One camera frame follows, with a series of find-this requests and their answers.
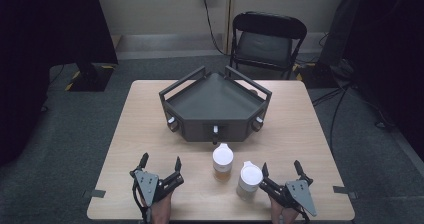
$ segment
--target wooden table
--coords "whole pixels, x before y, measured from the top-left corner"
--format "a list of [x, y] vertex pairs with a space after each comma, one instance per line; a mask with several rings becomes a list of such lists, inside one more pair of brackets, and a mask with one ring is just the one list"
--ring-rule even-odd
[[145, 170], [160, 178], [173, 173], [177, 156], [181, 158], [185, 182], [174, 191], [171, 220], [270, 220], [270, 201], [264, 191], [258, 189], [251, 201], [236, 194], [243, 162], [251, 161], [260, 168], [267, 162], [269, 177], [283, 184], [299, 178], [295, 160], [314, 179], [310, 191], [318, 215], [309, 215], [311, 220], [354, 218], [348, 196], [333, 191], [333, 186], [344, 184], [302, 82], [257, 81], [272, 91], [271, 102], [259, 132], [244, 142], [228, 143], [234, 151], [228, 182], [213, 177], [212, 152], [217, 146], [186, 142], [168, 129], [158, 93], [173, 82], [143, 80], [132, 84], [96, 186], [106, 194], [91, 199], [90, 219], [142, 219], [132, 196], [129, 171], [145, 152], [150, 156]]

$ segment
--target white container lid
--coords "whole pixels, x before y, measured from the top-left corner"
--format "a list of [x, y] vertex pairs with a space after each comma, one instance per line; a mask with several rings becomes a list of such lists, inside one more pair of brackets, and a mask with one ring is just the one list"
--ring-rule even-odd
[[226, 172], [231, 169], [234, 154], [226, 143], [221, 143], [219, 147], [213, 151], [212, 157], [215, 170]]
[[244, 162], [240, 171], [240, 186], [246, 191], [255, 191], [263, 179], [262, 171], [250, 161]]

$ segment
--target person's hand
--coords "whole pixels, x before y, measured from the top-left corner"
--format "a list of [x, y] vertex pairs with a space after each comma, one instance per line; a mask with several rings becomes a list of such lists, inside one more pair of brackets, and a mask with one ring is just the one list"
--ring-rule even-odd
[[[168, 224], [169, 219], [171, 218], [171, 198], [172, 193], [169, 193], [162, 200], [153, 203], [151, 207], [152, 211], [152, 224]], [[146, 203], [141, 199], [143, 206], [146, 206]]]
[[283, 216], [284, 224], [292, 224], [299, 213], [293, 208], [284, 208], [274, 198], [269, 196], [271, 201], [271, 221], [272, 224], [280, 223], [280, 215]]

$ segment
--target white plastic cup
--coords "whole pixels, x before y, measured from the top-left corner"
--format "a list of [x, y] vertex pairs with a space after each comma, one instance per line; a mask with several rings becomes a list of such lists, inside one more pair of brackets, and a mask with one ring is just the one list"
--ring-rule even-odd
[[227, 143], [221, 143], [213, 151], [214, 176], [218, 181], [228, 181], [231, 176], [234, 154]]
[[240, 171], [240, 178], [237, 186], [237, 194], [243, 200], [252, 199], [258, 190], [259, 184], [262, 182], [263, 175], [259, 167], [250, 161], [243, 164]]

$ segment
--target black curtain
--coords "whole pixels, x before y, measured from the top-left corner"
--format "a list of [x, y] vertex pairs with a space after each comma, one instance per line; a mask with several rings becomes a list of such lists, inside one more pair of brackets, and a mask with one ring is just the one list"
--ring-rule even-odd
[[46, 100], [49, 69], [117, 64], [99, 0], [0, 0], [0, 164], [23, 150]]
[[361, 0], [345, 57], [424, 160], [424, 2]]
[[347, 40], [361, 0], [341, 0], [322, 49], [318, 63], [338, 66], [343, 58]]

